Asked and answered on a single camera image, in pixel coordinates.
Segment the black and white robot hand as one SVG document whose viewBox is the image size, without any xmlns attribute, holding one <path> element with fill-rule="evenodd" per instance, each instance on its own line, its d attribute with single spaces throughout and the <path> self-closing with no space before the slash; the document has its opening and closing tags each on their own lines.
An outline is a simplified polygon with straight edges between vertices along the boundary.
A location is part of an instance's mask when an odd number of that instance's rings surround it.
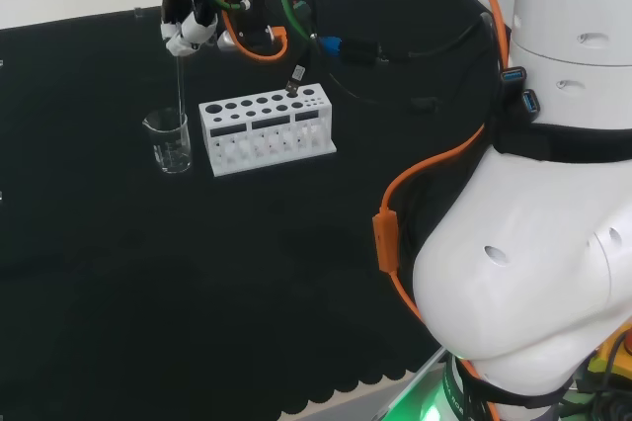
<svg viewBox="0 0 632 421">
<path fill-rule="evenodd" d="M 215 37 L 218 9 L 213 0 L 162 0 L 161 36 L 175 57 L 197 52 Z"/>
</svg>

